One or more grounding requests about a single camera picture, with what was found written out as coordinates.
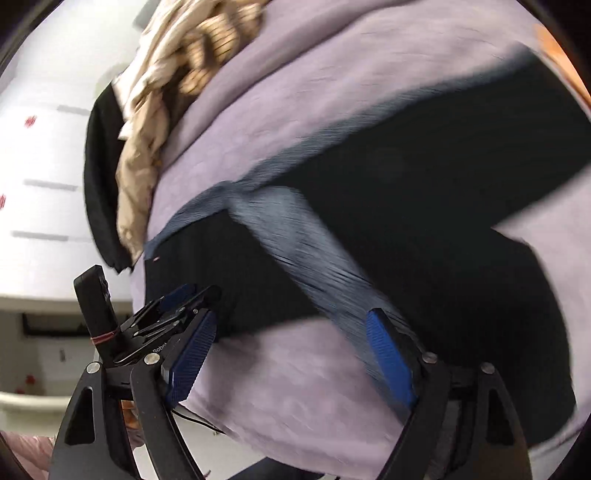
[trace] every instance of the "blue gripper pad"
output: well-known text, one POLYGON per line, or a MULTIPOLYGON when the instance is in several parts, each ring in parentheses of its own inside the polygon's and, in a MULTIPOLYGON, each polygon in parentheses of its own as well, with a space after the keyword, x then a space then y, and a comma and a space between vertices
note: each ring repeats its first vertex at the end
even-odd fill
POLYGON ((185 283, 176 290, 164 296, 160 302, 159 310, 163 313, 172 310, 178 305, 182 305, 197 293, 197 286, 193 283, 185 283))
POLYGON ((396 400, 406 405, 409 410, 414 407, 417 396, 413 391, 413 374, 404 361, 394 339, 379 318, 380 310, 371 310, 365 320, 366 333, 370 347, 378 360, 378 365, 386 378, 390 392, 396 400))
POLYGON ((170 408, 174 408, 189 396, 191 387, 216 337, 216 332, 216 315, 209 312, 170 369, 166 394, 166 403, 170 408))

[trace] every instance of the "beige patterned fabric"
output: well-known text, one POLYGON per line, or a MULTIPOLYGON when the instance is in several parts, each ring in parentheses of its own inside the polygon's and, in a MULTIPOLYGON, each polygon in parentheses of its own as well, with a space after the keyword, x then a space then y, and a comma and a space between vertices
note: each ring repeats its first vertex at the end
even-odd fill
POLYGON ((251 42, 261 28, 268 0, 163 0, 142 33, 129 67, 113 81, 125 125, 117 168, 117 231, 133 263, 143 251, 152 191, 158 180, 158 155, 172 127, 217 71, 251 42), (168 105, 179 69, 187 73, 173 85, 176 103, 168 105))

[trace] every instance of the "white cabinet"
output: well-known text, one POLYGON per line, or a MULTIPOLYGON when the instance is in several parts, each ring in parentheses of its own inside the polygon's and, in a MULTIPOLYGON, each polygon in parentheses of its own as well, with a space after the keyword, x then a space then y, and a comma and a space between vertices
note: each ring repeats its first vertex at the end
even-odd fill
MULTIPOLYGON (((13 84, 0 102, 0 300, 74 302, 73 280, 102 264, 82 189, 89 106, 76 86, 13 84)), ((129 275, 103 267, 112 300, 130 301, 129 275)))

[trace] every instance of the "red mark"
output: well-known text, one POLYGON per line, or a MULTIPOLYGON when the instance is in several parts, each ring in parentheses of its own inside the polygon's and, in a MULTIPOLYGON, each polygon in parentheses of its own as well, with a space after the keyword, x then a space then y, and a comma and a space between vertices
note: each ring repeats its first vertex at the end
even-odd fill
POLYGON ((27 117, 27 120, 25 120, 25 127, 31 128, 33 126, 33 124, 35 123, 35 120, 37 120, 36 115, 32 115, 32 116, 27 117))

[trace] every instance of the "orange object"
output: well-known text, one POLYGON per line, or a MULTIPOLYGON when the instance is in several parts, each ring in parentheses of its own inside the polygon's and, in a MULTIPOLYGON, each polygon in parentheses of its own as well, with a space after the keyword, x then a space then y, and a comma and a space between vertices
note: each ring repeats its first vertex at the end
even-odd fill
POLYGON ((567 57, 564 50, 560 47, 556 39, 543 25, 537 26, 538 39, 542 45, 542 51, 546 56, 556 64, 556 66, 562 71, 564 77, 569 81, 572 87, 583 97, 585 102, 591 106, 591 95, 585 88, 585 84, 581 80, 574 65, 567 57))

